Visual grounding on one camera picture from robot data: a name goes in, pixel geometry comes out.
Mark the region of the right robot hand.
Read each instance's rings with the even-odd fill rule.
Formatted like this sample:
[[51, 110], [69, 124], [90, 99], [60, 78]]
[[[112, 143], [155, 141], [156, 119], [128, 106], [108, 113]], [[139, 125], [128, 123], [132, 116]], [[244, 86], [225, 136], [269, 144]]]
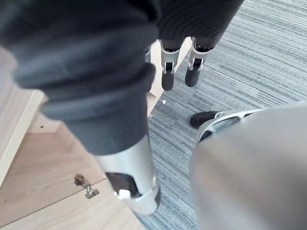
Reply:
[[43, 113], [62, 121], [93, 154], [114, 194], [151, 215], [161, 200], [147, 122], [161, 44], [162, 88], [172, 89], [180, 48], [192, 39], [185, 84], [198, 82], [240, 0], [3, 0], [0, 45], [18, 62], [15, 82], [47, 96]]

